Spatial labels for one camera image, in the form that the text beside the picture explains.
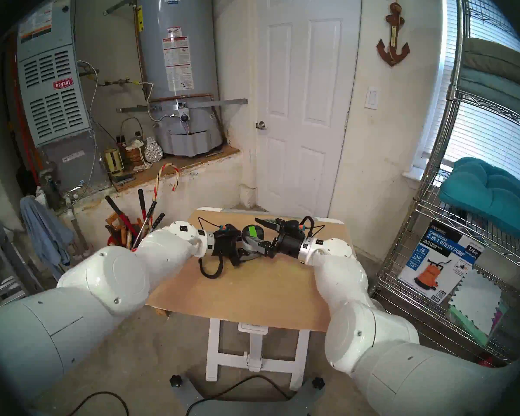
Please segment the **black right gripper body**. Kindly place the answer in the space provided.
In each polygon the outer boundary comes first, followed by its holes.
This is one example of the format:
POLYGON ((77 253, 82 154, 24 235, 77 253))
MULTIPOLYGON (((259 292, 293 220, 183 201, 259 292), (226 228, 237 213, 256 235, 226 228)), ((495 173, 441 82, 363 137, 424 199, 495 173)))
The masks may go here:
POLYGON ((284 254, 291 258, 298 258, 306 235, 302 230, 280 229, 277 237, 271 243, 274 254, 284 254))

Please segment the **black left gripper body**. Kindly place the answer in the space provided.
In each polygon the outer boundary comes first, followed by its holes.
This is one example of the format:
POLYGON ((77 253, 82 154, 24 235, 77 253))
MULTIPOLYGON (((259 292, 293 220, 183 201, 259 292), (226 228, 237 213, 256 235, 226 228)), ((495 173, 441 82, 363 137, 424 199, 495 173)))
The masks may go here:
POLYGON ((212 256, 218 257, 219 266, 223 266, 223 259, 227 258, 233 266, 239 266, 237 255, 237 237, 240 230, 236 227, 220 227, 213 233, 214 244, 212 256))

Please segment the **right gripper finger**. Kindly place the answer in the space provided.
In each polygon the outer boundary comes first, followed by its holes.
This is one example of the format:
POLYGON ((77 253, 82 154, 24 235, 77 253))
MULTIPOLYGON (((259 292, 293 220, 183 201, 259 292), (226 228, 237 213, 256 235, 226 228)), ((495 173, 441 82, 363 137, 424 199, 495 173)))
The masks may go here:
POLYGON ((264 257, 274 257, 274 249, 269 241, 260 240, 257 237, 247 238, 247 249, 258 251, 264 257))
POLYGON ((274 219, 260 219, 254 218, 255 222, 264 228, 280 232, 284 228, 285 221, 280 218, 274 219))

